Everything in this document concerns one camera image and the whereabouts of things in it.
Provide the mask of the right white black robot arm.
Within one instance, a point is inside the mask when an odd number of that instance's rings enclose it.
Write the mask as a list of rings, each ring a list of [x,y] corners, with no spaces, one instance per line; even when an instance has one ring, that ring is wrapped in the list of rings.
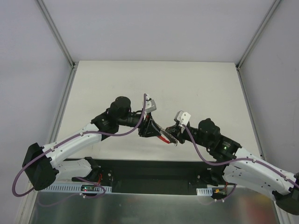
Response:
[[[212,166],[211,181],[241,185],[256,191],[292,215],[299,214],[299,175],[278,168],[253,155],[238,142],[224,136],[211,119],[199,122],[198,127],[176,122],[167,127],[180,143],[190,141],[195,148],[204,147],[216,160],[205,161]]]

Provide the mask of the red handled metal key holder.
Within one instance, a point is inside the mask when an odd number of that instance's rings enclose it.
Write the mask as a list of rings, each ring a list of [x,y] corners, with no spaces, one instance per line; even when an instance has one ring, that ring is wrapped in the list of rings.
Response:
[[[157,122],[155,122],[155,125],[157,126],[157,128],[159,129],[160,132],[160,136],[158,136],[158,138],[163,141],[166,144],[174,144],[175,146],[178,145],[178,141],[168,132],[166,132],[166,130],[164,128],[162,128]]]

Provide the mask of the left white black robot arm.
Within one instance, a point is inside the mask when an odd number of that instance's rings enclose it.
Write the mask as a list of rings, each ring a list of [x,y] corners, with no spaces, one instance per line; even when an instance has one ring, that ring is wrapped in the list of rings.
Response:
[[[44,146],[34,143],[27,149],[22,168],[33,189],[40,191],[58,179],[85,178],[93,182],[99,171],[90,158],[63,162],[79,150],[101,142],[108,137],[122,137],[138,130],[141,137],[161,136],[151,113],[157,109],[155,101],[143,96],[142,110],[133,112],[129,98],[120,96],[103,113],[69,137]]]

